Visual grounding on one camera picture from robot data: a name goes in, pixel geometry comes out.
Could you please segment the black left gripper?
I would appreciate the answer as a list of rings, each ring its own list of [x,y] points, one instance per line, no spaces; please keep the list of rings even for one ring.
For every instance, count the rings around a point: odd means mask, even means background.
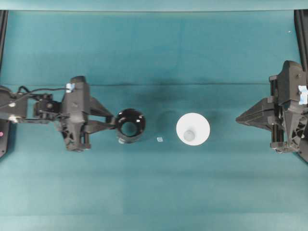
[[[89,120],[89,115],[105,117],[105,121]],[[60,132],[66,149],[82,152],[90,149],[88,134],[115,129],[115,119],[96,98],[90,96],[90,87],[84,76],[70,79],[61,102]]]

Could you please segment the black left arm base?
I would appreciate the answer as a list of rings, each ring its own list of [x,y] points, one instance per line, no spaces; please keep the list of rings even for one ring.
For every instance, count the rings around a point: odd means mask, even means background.
[[[9,120],[0,120],[0,157],[3,157],[8,149],[8,139],[10,132]]]

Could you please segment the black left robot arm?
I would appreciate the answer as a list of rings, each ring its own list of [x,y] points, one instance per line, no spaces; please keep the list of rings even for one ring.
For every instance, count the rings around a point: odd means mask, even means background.
[[[69,151],[90,149],[90,134],[115,129],[114,116],[90,94],[84,76],[70,79],[63,88],[63,99],[53,99],[52,89],[29,91],[20,86],[17,92],[0,88],[0,118],[14,123],[48,124],[58,122],[58,131]]]

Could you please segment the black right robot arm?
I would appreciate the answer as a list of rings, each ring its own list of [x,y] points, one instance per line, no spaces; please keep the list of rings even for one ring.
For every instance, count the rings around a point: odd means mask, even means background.
[[[271,132],[270,147],[278,153],[297,153],[308,160],[308,74],[294,61],[285,61],[270,76],[270,96],[236,118],[246,126]]]

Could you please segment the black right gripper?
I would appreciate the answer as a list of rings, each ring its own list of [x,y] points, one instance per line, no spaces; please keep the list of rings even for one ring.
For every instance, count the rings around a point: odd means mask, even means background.
[[[270,144],[278,153],[299,152],[308,124],[308,74],[294,61],[285,61],[281,72],[271,77],[275,97],[263,98],[238,116],[239,124],[272,131],[267,116],[279,119]]]

